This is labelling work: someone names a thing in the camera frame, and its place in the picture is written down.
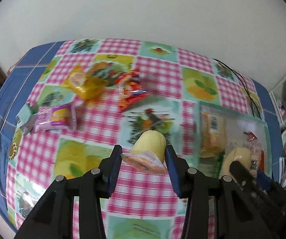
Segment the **yellow jelly cup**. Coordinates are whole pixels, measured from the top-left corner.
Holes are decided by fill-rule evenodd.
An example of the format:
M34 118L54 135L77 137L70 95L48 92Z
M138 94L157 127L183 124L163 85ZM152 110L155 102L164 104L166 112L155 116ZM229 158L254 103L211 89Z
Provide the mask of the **yellow jelly cup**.
M135 169L147 174L165 175L164 165L166 139L158 131L148 130L142 133L128 153L122 153L122 160Z

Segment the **tan biscuit packet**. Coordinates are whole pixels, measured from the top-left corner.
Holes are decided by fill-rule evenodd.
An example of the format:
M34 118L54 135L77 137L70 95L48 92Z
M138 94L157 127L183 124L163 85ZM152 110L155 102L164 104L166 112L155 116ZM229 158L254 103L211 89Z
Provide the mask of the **tan biscuit packet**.
M201 112L201 158L216 157L226 148L226 118Z

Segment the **purple snack packet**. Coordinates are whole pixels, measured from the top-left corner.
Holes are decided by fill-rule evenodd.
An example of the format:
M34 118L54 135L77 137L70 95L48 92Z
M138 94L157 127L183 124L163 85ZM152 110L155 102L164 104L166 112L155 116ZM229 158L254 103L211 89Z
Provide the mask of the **purple snack packet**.
M49 131L55 129L76 130L77 119L75 107L72 102L59 106L41 107L36 114L33 132Z

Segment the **red blue snack packet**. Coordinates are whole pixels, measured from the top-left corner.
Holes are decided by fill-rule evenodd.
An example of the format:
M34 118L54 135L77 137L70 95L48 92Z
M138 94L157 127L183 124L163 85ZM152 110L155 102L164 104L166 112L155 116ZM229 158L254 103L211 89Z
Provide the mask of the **red blue snack packet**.
M138 68L133 69L130 73L120 75L116 84L119 87L119 112L125 111L134 103L148 96L148 91L141 84Z

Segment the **yellow snack packet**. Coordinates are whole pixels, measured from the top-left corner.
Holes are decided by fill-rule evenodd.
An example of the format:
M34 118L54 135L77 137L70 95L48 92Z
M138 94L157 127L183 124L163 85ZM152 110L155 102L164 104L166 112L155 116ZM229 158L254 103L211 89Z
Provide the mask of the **yellow snack packet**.
M71 89L82 100L97 98L108 85L108 81L90 75L80 63L69 72L61 87Z

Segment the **green white biscuit packet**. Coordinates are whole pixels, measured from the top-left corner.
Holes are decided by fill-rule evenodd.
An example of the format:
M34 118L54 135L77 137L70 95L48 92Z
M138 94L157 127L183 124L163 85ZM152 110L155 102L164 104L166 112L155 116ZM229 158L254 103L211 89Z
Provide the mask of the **green white biscuit packet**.
M225 152L220 152L216 157L215 157L215 162L213 165L213 173L212 177L214 178L219 178L220 173L222 170L223 162L225 160Z

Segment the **small mint green packet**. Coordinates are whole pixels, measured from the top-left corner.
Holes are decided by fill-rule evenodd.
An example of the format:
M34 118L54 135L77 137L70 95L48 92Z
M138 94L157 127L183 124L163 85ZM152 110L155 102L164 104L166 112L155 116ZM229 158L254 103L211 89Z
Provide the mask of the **small mint green packet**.
M16 115L17 127L21 130L22 135L30 133L35 125L37 112L25 103Z

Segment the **green rimmed white box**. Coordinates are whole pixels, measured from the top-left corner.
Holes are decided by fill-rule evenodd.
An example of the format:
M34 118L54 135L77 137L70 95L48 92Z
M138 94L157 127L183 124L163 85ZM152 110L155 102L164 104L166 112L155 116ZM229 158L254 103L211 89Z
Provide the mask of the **green rimmed white box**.
M194 145L192 162L193 165L205 175L211 176L215 157L201 158L201 112L210 112L226 118L226 148L225 160L223 162L220 177L229 174L229 165L232 161L240 161L252 175L256 175L260 170L259 156L250 150L250 144L247 141L247 135L244 132L253 132L261 142L262 149L265 152L265 170L267 176L272 175L272 156L271 142L267 123L238 111L224 108L222 106L210 104L204 101L196 103L194 107Z

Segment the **colourful checkered tablecloth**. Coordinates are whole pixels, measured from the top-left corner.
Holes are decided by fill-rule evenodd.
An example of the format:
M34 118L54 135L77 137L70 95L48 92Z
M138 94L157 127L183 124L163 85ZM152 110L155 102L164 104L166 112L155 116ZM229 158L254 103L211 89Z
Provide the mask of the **colourful checkered tablecloth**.
M16 128L6 194L18 229L58 175L68 180L99 166L120 145L114 193L101 199L108 238L180 238L187 200L163 171L134 162L134 148L161 137L204 175L227 174L240 160L270 173L270 137L252 79L218 60L154 42L81 39L58 43L37 60L20 110L49 117L50 127Z

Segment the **blue bed sheet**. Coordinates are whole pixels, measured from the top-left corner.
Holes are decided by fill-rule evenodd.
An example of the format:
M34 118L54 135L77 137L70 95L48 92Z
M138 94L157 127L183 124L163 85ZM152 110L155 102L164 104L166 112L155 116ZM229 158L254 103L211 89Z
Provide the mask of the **blue bed sheet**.
M94 99L61 87L80 63L108 81ZM118 77L138 68L148 96L119 112ZM76 106L77 130L22 135L16 115L25 103ZM97 167L115 144L130 149L147 129L161 132L184 158L193 153L194 105L219 105L266 121L272 175L283 143L266 88L217 59L170 45L131 39L81 39L30 49L0 89L0 215L17 231L56 175L78 177Z

